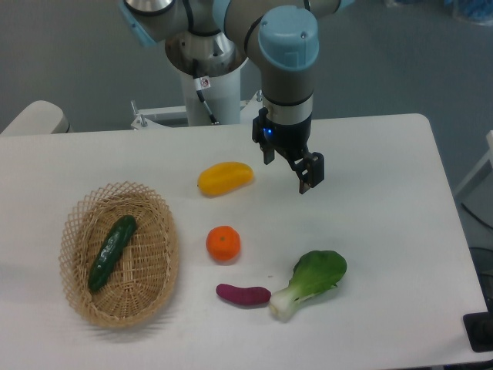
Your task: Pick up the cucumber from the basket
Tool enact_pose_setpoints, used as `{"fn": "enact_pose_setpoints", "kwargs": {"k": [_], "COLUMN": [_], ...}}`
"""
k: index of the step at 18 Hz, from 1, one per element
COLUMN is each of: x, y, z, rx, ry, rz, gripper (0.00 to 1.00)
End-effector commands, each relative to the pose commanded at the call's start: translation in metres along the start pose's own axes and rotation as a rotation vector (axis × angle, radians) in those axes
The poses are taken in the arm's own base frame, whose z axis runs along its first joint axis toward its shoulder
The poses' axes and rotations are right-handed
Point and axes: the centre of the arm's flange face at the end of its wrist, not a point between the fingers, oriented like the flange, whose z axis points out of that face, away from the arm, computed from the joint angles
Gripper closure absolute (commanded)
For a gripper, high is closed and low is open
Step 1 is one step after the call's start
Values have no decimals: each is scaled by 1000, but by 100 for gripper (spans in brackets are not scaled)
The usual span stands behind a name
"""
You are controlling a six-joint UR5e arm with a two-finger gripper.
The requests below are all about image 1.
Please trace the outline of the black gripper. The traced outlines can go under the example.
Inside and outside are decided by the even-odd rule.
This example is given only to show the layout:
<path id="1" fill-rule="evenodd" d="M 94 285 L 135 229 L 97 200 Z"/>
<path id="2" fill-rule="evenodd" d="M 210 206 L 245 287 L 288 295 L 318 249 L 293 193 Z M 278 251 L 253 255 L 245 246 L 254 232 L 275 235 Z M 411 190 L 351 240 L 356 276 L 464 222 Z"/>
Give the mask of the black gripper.
<path id="1" fill-rule="evenodd" d="M 279 153 L 298 177 L 299 193 L 305 194 L 324 180 L 324 155 L 308 150 L 311 116 L 295 124 L 275 123 L 262 108 L 253 120 L 252 140 L 263 152 L 263 163 L 270 164 Z"/>

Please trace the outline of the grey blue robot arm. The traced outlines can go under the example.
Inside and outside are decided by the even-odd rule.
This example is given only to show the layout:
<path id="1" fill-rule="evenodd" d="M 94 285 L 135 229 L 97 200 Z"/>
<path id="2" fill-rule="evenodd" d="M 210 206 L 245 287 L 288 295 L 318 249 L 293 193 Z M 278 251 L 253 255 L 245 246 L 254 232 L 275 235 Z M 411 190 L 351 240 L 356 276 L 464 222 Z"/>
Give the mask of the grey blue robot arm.
<path id="1" fill-rule="evenodd" d="M 281 155 L 300 191 L 324 179 L 324 157 L 310 152 L 318 19 L 341 1 L 121 1 L 119 9 L 143 45 L 163 42 L 180 75 L 190 126 L 240 120 L 240 69 L 261 74 L 261 108 L 252 139 L 264 163 Z"/>

